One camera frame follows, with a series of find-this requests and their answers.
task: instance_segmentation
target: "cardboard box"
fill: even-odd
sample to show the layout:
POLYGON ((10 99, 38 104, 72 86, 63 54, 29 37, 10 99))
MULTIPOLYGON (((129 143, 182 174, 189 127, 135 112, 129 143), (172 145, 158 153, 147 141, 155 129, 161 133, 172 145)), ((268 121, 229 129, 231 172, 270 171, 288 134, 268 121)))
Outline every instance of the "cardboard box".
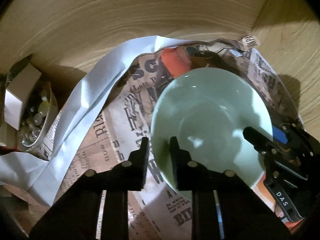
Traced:
POLYGON ((0 126, 0 146, 8 149, 16 147, 16 133, 17 131, 12 126, 8 125, 5 121, 0 126))
POLYGON ((4 96, 4 120, 16 130, 20 128, 22 115, 33 88, 41 76, 28 64, 8 85, 4 96))

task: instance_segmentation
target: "newspaper print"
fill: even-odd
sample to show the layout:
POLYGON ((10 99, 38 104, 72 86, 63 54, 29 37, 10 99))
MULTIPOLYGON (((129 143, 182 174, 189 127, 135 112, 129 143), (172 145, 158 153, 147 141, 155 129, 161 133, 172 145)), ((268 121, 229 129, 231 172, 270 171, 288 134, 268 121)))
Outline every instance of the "newspaper print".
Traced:
MULTIPOLYGON (((293 101, 281 80, 255 49, 243 52, 237 49, 225 49, 223 43, 218 46, 216 43, 210 45, 202 43, 180 46, 176 51, 191 69, 219 67, 241 76, 256 88, 267 106, 281 114, 297 117, 293 101), (223 61, 219 61, 212 52, 218 53, 223 61)), ((174 70, 170 72, 162 61, 163 52, 142 55, 135 59, 128 72, 116 84, 108 97, 106 109, 92 124, 77 151, 56 200, 87 169, 94 169, 97 172, 110 170, 127 159, 131 151, 140 147, 143 136, 150 138, 154 106, 163 89, 174 79, 174 70)), ((50 158, 52 152, 50 142, 54 137, 55 128, 56 125, 53 125, 49 132, 46 148, 42 147, 45 149, 43 154, 47 158, 50 158)), ((254 191, 274 210, 275 201, 264 187, 263 179, 254 191)), ((28 199, 25 193, 20 194, 29 203, 29 210, 37 219, 48 210, 28 199)), ((102 212, 101 208, 97 226, 98 239, 102 212)), ((145 187, 141 192, 128 193, 130 239, 190 239, 191 218, 191 202, 175 193, 164 181, 150 147, 145 187)))
POLYGON ((252 34, 249 34, 239 41, 240 49, 248 51, 260 45, 260 41, 252 34))

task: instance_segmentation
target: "glass bead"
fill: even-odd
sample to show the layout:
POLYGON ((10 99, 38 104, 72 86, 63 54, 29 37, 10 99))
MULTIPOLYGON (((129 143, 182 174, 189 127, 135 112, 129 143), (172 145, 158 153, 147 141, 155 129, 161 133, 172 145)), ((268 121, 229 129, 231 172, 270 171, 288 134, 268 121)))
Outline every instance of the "glass bead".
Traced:
POLYGON ((26 119, 26 122, 27 122, 27 125, 30 127, 30 125, 33 124, 33 116, 29 116, 29 117, 26 119))
POLYGON ((28 106, 27 112, 29 115, 34 115, 36 113, 36 107, 35 106, 28 106))
POLYGON ((40 93, 42 101, 48 101, 48 91, 43 89, 40 93))
POLYGON ((34 142, 36 141, 36 139, 37 139, 36 135, 30 133, 30 135, 29 135, 29 140, 30 140, 32 143, 34 143, 34 142))
POLYGON ((43 101, 38 108, 38 113, 42 116, 45 117, 47 116, 48 112, 49 112, 49 102, 48 101, 43 101))
POLYGON ((29 131, 29 127, 26 126, 26 125, 23 125, 20 130, 19 130, 19 133, 22 135, 22 136, 27 136, 30 131, 29 131))
POLYGON ((34 129, 36 129, 36 126, 33 123, 28 123, 29 131, 32 132, 34 129))
POLYGON ((42 123, 42 116, 40 114, 35 114, 35 116, 33 117, 33 123, 37 126, 41 125, 42 123))
POLYGON ((23 144, 30 144, 30 143, 31 143, 29 137, 26 137, 26 136, 23 137, 23 139, 22 139, 21 142, 22 142, 23 144))
POLYGON ((34 134, 37 137, 40 135, 40 132, 41 132, 41 130, 38 127, 36 127, 35 129, 32 130, 32 134, 34 134))

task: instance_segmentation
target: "metal screw head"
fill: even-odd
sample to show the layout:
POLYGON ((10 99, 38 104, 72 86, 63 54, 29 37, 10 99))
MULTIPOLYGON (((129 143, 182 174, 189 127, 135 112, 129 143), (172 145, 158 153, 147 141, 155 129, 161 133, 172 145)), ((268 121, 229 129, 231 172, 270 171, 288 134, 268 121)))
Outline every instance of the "metal screw head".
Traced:
POLYGON ((224 174, 227 176, 227 177, 233 177, 236 173, 234 170, 226 170, 224 172, 224 174))
POLYGON ((92 177, 93 175, 96 174, 96 171, 95 170, 87 170, 84 174, 87 177, 92 177))
POLYGON ((132 165, 132 162, 131 161, 124 161, 124 162, 122 162, 121 163, 121 165, 123 166, 123 167, 130 167, 131 165, 132 165))
POLYGON ((195 168, 196 166, 198 166, 198 163, 195 161, 189 161, 187 165, 191 168, 195 168))
POLYGON ((275 178, 277 178, 277 177, 279 176, 279 172, 278 172, 278 171, 274 171, 274 172, 272 173, 272 175, 273 175, 275 178))

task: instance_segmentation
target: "orange object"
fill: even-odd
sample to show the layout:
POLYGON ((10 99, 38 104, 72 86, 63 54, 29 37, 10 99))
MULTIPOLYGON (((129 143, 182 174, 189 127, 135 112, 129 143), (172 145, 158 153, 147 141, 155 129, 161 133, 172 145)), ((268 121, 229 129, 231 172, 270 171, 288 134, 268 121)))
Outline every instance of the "orange object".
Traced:
POLYGON ((161 60, 173 78, 191 70, 192 62, 182 46, 174 49, 164 49, 161 60))
POLYGON ((263 184, 263 181, 265 180, 265 178, 266 178, 266 174, 263 174, 263 176, 261 177, 261 179, 257 183, 257 188, 266 199, 268 199, 270 202, 275 202, 275 199, 273 198, 273 196, 270 194, 270 192, 267 190, 267 188, 263 184))

